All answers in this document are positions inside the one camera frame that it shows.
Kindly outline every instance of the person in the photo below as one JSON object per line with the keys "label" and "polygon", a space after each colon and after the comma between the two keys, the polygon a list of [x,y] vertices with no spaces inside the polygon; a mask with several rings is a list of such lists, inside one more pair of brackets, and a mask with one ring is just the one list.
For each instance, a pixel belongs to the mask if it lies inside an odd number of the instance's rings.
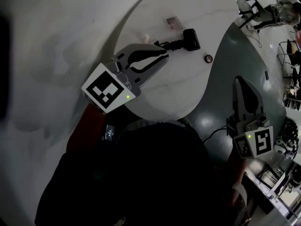
{"label": "person", "polygon": [[97,147],[105,117],[88,105],[39,202],[35,224],[231,225],[246,161],[233,147],[217,177],[197,133],[178,123],[123,132],[100,178]]}
{"label": "person", "polygon": [[301,4],[298,2],[293,3],[291,0],[278,0],[276,5],[269,5],[265,9],[272,14],[273,19],[255,25],[254,29],[257,32],[268,26],[278,26],[281,24],[295,26],[300,22]]}

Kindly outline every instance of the white table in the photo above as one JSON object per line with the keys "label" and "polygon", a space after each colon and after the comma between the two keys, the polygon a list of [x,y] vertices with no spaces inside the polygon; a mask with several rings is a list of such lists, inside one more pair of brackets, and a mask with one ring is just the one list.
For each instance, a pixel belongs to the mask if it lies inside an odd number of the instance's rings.
{"label": "white table", "polygon": [[213,64],[206,63],[204,56],[215,57],[225,32],[238,17],[238,7],[234,0],[143,0],[127,20],[115,53],[141,43],[145,34],[151,41],[181,39],[182,31],[171,31],[166,25],[165,19],[172,16],[185,29],[195,29],[201,49],[170,51],[168,63],[141,88],[138,98],[126,104],[134,114],[151,121],[177,120],[197,106]]}

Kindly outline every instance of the white chair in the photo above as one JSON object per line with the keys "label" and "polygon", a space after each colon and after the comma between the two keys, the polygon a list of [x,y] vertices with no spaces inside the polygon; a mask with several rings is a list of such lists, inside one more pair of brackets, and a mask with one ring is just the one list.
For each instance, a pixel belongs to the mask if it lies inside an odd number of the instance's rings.
{"label": "white chair", "polygon": [[[257,0],[254,0],[255,3],[253,5],[250,5],[248,1],[251,0],[237,0],[239,14],[243,15],[243,17],[246,19],[246,21],[242,25],[240,25],[239,28],[242,28],[251,20],[254,20],[256,22],[265,22],[273,20],[273,15],[267,10],[265,10],[264,7],[261,6]],[[253,12],[254,7],[256,7],[258,10],[256,14]]]}

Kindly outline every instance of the gray floor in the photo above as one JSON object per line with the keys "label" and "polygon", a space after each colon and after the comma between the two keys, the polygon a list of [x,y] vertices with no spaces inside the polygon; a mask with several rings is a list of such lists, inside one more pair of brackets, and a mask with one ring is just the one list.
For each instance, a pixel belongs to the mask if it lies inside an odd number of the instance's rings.
{"label": "gray floor", "polygon": [[[205,94],[187,117],[202,139],[226,125],[233,114],[232,83],[241,75],[261,92],[264,110],[274,127],[274,139],[280,132],[286,112],[282,97],[273,78],[266,80],[268,70],[261,56],[241,30],[232,24],[218,48]],[[232,139],[226,131],[218,131],[208,140],[206,147],[215,165],[224,164],[232,150]]]}

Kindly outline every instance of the equipment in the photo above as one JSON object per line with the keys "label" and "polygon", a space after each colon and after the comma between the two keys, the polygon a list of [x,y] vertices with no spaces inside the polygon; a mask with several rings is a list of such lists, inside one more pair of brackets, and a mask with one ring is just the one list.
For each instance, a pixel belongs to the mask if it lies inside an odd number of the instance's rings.
{"label": "equipment", "polygon": [[227,119],[229,134],[241,158],[256,158],[273,151],[273,127],[264,113],[260,92],[238,76],[233,83],[234,114]]}
{"label": "equipment", "polygon": [[[158,57],[143,69],[131,67]],[[109,113],[141,94],[140,88],[168,61],[167,51],[152,44],[130,44],[106,65],[99,64],[82,86],[84,95],[98,109]]]}

